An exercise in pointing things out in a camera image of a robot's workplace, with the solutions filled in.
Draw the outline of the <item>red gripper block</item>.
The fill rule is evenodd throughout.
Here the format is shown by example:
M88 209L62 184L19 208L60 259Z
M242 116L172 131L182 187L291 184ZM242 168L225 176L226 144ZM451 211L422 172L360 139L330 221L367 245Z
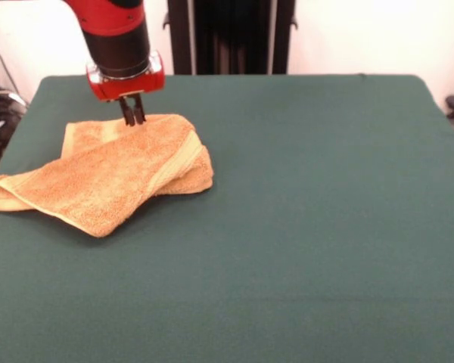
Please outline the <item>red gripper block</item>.
M158 51L152 51L149 65L138 75L125 79L106 77L94 63L86 66L86 75L94 95L100 101L119 101L126 125L134 126L145 122L145 111L141 93L155 92L165 84L163 60ZM133 95L134 109L124 97Z

